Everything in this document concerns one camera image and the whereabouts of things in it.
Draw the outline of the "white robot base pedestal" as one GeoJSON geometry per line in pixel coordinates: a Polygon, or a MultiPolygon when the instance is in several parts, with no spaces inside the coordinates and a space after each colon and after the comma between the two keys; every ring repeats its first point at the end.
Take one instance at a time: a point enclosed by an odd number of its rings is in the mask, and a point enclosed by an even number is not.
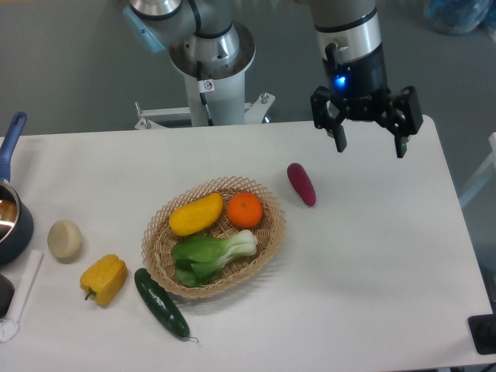
{"type": "Polygon", "coordinates": [[[182,75],[188,106],[142,110],[135,104],[137,129],[159,129],[162,122],[188,120],[192,126],[229,126],[270,121],[275,96],[264,91],[245,100],[246,71],[256,48],[250,31],[234,21],[216,38],[192,35],[168,47],[170,61],[182,75]]]}

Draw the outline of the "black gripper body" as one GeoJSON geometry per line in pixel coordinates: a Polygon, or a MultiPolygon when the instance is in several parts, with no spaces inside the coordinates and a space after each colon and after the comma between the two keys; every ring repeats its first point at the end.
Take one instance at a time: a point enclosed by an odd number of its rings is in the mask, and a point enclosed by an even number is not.
{"type": "Polygon", "coordinates": [[[346,104],[346,119],[376,122],[374,106],[379,91],[390,90],[382,49],[353,61],[342,62],[337,49],[327,49],[323,60],[329,86],[346,104]]]}

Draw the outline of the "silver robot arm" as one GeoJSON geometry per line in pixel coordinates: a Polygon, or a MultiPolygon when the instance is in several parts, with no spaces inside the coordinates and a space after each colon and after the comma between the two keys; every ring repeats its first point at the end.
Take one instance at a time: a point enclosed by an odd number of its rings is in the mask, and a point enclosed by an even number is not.
{"type": "MultiPolygon", "coordinates": [[[[412,86],[387,83],[377,6],[373,1],[309,2],[328,82],[310,98],[316,128],[343,152],[343,121],[375,122],[403,157],[423,122],[412,86]]],[[[255,56],[250,31],[233,18],[231,1],[131,1],[130,29],[152,51],[166,50],[182,74],[193,126],[243,124],[245,73],[255,56]]]]}

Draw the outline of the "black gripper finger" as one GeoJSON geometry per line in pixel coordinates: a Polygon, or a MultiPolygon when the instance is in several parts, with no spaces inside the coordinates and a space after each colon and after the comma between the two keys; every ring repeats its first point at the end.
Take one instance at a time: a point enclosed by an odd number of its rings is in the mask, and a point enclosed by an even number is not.
{"type": "Polygon", "coordinates": [[[343,99],[334,95],[327,87],[319,86],[312,93],[310,102],[315,128],[324,129],[334,139],[337,151],[342,153],[347,146],[342,127],[347,114],[343,99]]]}
{"type": "Polygon", "coordinates": [[[379,91],[374,106],[375,121],[394,137],[397,158],[403,158],[411,136],[423,124],[419,97],[414,86],[406,86],[400,91],[379,91]]]}

